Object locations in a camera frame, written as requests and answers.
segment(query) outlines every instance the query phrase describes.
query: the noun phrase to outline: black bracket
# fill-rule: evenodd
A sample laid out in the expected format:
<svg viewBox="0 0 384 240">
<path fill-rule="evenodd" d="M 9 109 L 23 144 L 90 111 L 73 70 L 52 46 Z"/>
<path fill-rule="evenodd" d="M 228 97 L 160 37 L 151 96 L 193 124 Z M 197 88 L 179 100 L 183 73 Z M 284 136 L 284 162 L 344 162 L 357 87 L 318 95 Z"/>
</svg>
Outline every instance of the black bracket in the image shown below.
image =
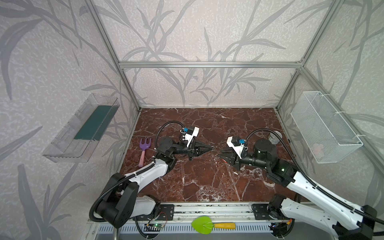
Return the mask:
<svg viewBox="0 0 384 240">
<path fill-rule="evenodd" d="M 252 204 L 252 211 L 255 216 L 255 220 L 282 220 L 282 216 L 272 218 L 268 212 L 268 204 Z"/>
<path fill-rule="evenodd" d="M 159 214 L 154 221 L 171 221 L 173 220 L 173 214 L 175 210 L 175 205 L 173 204 L 160 204 L 160 211 L 159 212 L 164 212 L 165 214 L 161 213 Z M 152 219 L 151 215 L 139 215 L 136 217 L 138 221 L 149 221 Z"/>
</svg>

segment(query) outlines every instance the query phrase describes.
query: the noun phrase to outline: black cable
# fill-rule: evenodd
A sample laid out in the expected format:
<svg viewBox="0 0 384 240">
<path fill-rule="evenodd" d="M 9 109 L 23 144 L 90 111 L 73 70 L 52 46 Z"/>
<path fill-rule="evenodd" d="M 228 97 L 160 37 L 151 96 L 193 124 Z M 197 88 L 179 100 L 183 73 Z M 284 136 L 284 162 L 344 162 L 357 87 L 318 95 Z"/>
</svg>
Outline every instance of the black cable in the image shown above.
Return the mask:
<svg viewBox="0 0 384 240">
<path fill-rule="evenodd" d="M 241 152 L 241 158 L 245 158 L 246 157 L 246 155 L 247 155 L 247 153 L 248 153 L 248 143 L 247 142 L 245 142 L 244 143 L 244 148 L 243 148 L 243 150 L 242 150 L 242 152 Z"/>
<path fill-rule="evenodd" d="M 246 138 L 246 141 L 248 141 L 248 139 L 251 137 L 252 134 L 254 134 L 255 132 L 258 132 L 258 131 L 267 131 L 267 132 L 270 132 L 272 134 L 274 134 L 281 142 L 281 144 L 283 145 L 284 149 L 287 151 L 287 153 L 289 154 L 289 156 L 291 157 L 293 163 L 295 164 L 295 166 L 297 167 L 297 169 L 299 170 L 299 172 L 304 176 L 304 178 L 309 182 L 311 183 L 312 186 L 314 186 L 315 188 L 317 188 L 320 192 L 322 192 L 324 195 L 326 195 L 327 197 L 329 197 L 330 199 L 334 200 L 335 202 L 337 202 L 338 204 L 344 206 L 345 208 L 349 209 L 350 211 L 353 211 L 367 219 L 370 219 L 372 221 L 375 221 L 377 223 L 380 223 L 380 224 L 383 224 L 384 225 L 384 220 L 381 220 L 381 219 L 378 219 L 374 216 L 371 216 L 365 212 L 362 212 L 358 209 L 355 209 L 354 207 L 346 204 L 345 202 L 337 199 L 336 197 L 334 197 L 333 195 L 331 195 L 330 193 L 328 193 L 327 191 L 325 191 L 324 189 L 322 189 L 320 186 L 318 186 L 299 166 L 299 164 L 297 163 L 296 159 L 294 158 L 293 154 L 289 151 L 288 147 L 286 146 L 286 144 L 283 142 L 283 140 L 281 139 L 281 137 L 275 133 L 274 131 L 268 129 L 268 128 L 259 128 L 259 129 L 256 129 L 254 131 L 252 131 Z"/>
<path fill-rule="evenodd" d="M 149 235 L 145 235 L 144 232 L 141 230 L 140 226 L 139 226 L 139 223 L 137 221 L 137 218 L 136 217 L 133 217 L 133 220 L 135 220 L 135 224 L 136 224 L 136 228 L 137 230 L 139 231 L 140 235 L 145 237 L 146 239 L 154 239 L 155 237 L 157 237 L 157 235 L 159 234 L 156 234 L 156 236 L 154 237 L 149 237 Z"/>
<path fill-rule="evenodd" d="M 384 236 L 384 231 L 382 231 L 382 232 L 374 232 L 373 235 L 374 236 Z"/>
<path fill-rule="evenodd" d="M 143 170 L 140 170 L 136 173 L 136 175 L 139 175 L 139 174 L 142 174 L 146 171 L 148 171 L 149 169 L 153 168 L 155 166 L 155 164 L 151 164 L 149 167 L 147 168 L 144 168 Z M 129 179 L 135 177 L 135 174 L 131 174 L 121 180 L 119 180 L 115 185 L 113 185 L 112 187 L 110 187 L 107 191 L 103 192 L 100 197 L 98 197 L 96 199 L 96 201 L 92 204 L 91 206 L 91 209 L 89 210 L 89 218 L 90 220 L 94 221 L 94 222 L 106 222 L 106 220 L 104 220 L 104 218 L 98 218 L 98 217 L 95 217 L 94 215 L 94 212 L 96 210 L 96 208 L 99 206 L 99 204 L 101 203 L 101 201 L 103 200 L 103 198 L 109 193 L 111 192 L 113 189 L 115 189 L 117 186 L 119 186 L 120 184 L 123 184 L 125 182 L 127 182 Z"/>
<path fill-rule="evenodd" d="M 160 132 L 163 130 L 163 128 L 165 128 L 166 126 L 168 126 L 168 125 L 171 124 L 171 123 L 177 123 L 177 124 L 179 124 L 179 125 L 181 126 L 181 128 L 184 128 L 184 124 L 182 124 L 182 123 L 179 122 L 179 121 L 169 121 L 169 122 L 164 123 L 164 124 L 160 127 L 159 131 L 158 131 L 157 134 L 156 134 L 156 137 L 155 137 L 155 148 L 157 148 L 157 140 L 158 140 L 158 138 L 159 138 Z"/>
</svg>

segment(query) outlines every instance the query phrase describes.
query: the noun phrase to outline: white wire mesh basket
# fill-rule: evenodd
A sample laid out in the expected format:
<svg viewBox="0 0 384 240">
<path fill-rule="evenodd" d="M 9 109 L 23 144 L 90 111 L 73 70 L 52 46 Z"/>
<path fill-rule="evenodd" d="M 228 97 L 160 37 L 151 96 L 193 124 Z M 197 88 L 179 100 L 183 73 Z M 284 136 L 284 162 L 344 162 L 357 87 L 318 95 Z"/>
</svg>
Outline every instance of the white wire mesh basket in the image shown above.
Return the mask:
<svg viewBox="0 0 384 240">
<path fill-rule="evenodd" d="M 339 162 L 362 146 L 340 112 L 319 91 L 303 92 L 291 115 L 318 163 Z"/>
</svg>

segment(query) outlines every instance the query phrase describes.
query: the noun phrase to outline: clear plastic tray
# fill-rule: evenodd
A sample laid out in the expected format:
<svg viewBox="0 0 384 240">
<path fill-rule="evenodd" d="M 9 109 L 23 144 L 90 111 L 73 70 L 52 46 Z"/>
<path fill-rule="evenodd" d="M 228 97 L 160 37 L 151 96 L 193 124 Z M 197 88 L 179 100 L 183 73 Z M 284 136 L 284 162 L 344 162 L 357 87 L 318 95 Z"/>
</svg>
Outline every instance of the clear plastic tray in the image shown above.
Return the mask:
<svg viewBox="0 0 384 240">
<path fill-rule="evenodd" d="M 53 162 L 87 162 L 119 106 L 116 97 L 91 94 L 43 156 Z"/>
</svg>

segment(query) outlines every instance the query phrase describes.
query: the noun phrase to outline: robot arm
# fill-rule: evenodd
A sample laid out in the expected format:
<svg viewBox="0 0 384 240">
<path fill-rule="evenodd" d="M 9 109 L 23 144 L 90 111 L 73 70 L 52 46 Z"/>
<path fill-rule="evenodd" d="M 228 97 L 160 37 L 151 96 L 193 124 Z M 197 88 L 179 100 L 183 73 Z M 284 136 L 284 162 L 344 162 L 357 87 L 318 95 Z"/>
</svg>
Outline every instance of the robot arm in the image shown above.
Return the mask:
<svg viewBox="0 0 384 240">
<path fill-rule="evenodd" d="M 264 168 L 272 181 L 306 197 L 323 209 L 308 207 L 277 195 L 269 205 L 272 214 L 307 222 L 339 239 L 372 239 L 375 222 L 355 211 L 357 209 L 376 217 L 377 212 L 372 207 L 353 204 L 304 176 L 297 166 L 277 158 L 276 146 L 268 140 L 258 140 L 252 153 L 244 151 L 247 147 L 242 145 L 246 144 L 245 140 L 237 136 L 229 137 L 227 145 L 232 149 L 223 150 L 221 158 L 237 170 L 242 164 Z"/>
<path fill-rule="evenodd" d="M 170 137 L 161 137 L 153 161 L 137 171 L 122 175 L 115 173 L 109 179 L 104 190 L 89 211 L 89 218 L 94 222 L 109 222 L 115 228 L 123 226 L 128 219 L 139 215 L 159 215 L 160 201 L 154 197 L 137 197 L 137 194 L 149 183 L 170 172 L 177 159 L 175 154 L 200 156 L 213 149 L 195 139 L 199 128 L 182 128 L 182 142 L 174 142 Z M 102 218 L 96 218 L 94 212 Z"/>
</svg>

